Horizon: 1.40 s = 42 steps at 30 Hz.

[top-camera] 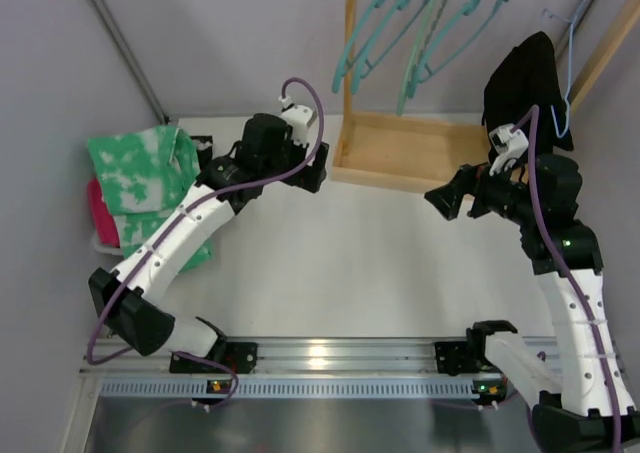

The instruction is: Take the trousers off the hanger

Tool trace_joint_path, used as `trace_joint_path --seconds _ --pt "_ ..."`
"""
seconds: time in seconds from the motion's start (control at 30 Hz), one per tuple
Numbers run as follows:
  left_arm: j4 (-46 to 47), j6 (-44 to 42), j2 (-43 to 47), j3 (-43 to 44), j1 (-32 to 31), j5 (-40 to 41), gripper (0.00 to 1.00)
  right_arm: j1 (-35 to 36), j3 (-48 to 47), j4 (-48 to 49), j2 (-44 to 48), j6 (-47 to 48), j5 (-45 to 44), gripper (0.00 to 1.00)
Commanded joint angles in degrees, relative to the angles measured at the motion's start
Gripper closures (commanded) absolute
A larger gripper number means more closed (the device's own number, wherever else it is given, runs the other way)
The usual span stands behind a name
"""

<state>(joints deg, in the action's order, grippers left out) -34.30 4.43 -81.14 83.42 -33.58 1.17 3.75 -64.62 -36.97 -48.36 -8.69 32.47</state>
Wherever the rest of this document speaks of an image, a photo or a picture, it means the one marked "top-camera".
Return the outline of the black trousers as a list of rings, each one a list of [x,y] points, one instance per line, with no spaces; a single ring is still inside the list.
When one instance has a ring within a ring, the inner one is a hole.
[[[572,151],[554,45],[543,31],[514,47],[490,76],[484,88],[482,124],[487,131],[516,124],[533,105],[539,107],[536,152]]]

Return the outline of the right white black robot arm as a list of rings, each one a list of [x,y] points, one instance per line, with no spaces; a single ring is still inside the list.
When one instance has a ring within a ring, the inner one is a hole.
[[[519,228],[521,248],[547,302],[561,372],[531,353],[508,320],[484,320],[466,331],[480,369],[504,374],[526,401],[544,452],[619,452],[639,441],[639,411],[621,377],[603,301],[603,260],[594,231],[576,219],[582,177],[575,161],[538,156],[526,182],[463,165],[425,193],[447,220],[471,196],[469,217],[495,213]]]

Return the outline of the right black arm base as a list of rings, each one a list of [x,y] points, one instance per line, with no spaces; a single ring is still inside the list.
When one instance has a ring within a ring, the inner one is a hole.
[[[434,344],[437,370],[441,374],[458,376],[489,372],[492,367],[481,359],[479,347],[470,341],[440,341]]]

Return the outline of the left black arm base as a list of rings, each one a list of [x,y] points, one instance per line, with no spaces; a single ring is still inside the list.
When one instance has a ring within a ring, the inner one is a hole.
[[[216,344],[205,359],[222,364],[237,374],[248,374],[257,363],[258,344],[255,342],[226,341]],[[223,373],[223,370],[190,359],[173,355],[169,365],[173,374]]]

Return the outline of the light blue wire hanger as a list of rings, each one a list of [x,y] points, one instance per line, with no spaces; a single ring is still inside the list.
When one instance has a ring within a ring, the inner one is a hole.
[[[546,16],[550,19],[556,19],[561,21],[562,23],[567,25],[567,46],[566,46],[566,88],[564,95],[562,97],[562,101],[564,104],[564,124],[560,125],[558,122],[558,117],[556,115],[556,110],[553,106],[550,107],[551,117],[555,129],[555,134],[557,139],[563,139],[568,135],[570,129],[570,94],[573,85],[573,58],[574,58],[574,36],[579,26],[580,21],[584,17],[586,13],[587,7],[591,4],[593,0],[580,0],[579,4],[576,6],[574,12],[569,18],[565,18],[557,15],[556,13],[551,12],[548,8],[545,8],[542,11],[542,15]]]

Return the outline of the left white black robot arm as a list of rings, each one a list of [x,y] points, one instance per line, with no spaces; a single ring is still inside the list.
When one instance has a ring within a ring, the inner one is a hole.
[[[196,250],[266,185],[282,182],[319,191],[329,146],[321,138],[307,142],[312,125],[324,127],[323,114],[301,106],[278,116],[251,117],[241,139],[206,165],[177,208],[134,254],[112,270],[98,268],[90,276],[100,326],[142,356],[167,349],[214,358],[226,341],[224,333],[202,318],[180,318],[163,310],[161,300]]]

